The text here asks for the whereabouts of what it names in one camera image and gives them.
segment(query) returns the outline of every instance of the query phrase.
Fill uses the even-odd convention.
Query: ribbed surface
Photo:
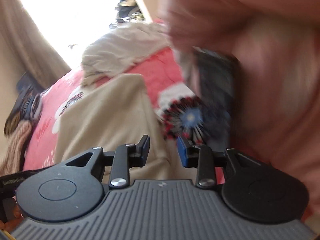
[[[299,221],[260,225],[232,213],[213,191],[190,181],[137,180],[113,190],[96,211],[64,224],[27,219],[17,240],[308,240],[313,233]]]

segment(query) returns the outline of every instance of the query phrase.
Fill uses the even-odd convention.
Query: silver screw
[[[112,181],[110,181],[110,183],[111,183],[111,185],[113,185],[115,187],[121,187],[124,184],[126,184],[127,181],[123,178],[116,178],[116,179],[113,179]]]
[[[202,187],[211,187],[215,185],[215,181],[213,179],[201,179],[201,181],[199,181],[199,185]]]

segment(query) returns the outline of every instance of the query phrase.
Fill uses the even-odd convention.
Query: pink bedsheet
[[[154,109],[158,108],[158,95],[161,91],[177,82],[182,82],[179,66],[175,63],[169,48],[134,66],[128,73],[143,75]],[[80,91],[81,78],[82,69],[79,67],[70,71],[43,95],[42,115],[26,151],[24,170],[34,170],[54,164],[58,119],[70,98]],[[96,82],[96,86],[108,80],[109,78],[103,78]]]

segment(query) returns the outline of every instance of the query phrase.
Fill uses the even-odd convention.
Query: brown curtain
[[[0,35],[43,88],[50,87],[70,71],[42,36],[20,0],[0,0]]]

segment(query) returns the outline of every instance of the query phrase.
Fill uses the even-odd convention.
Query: pile of clothes
[[[31,86],[19,94],[4,125],[4,135],[9,140],[6,152],[0,160],[0,176],[22,170],[24,153],[41,111],[41,94]]]

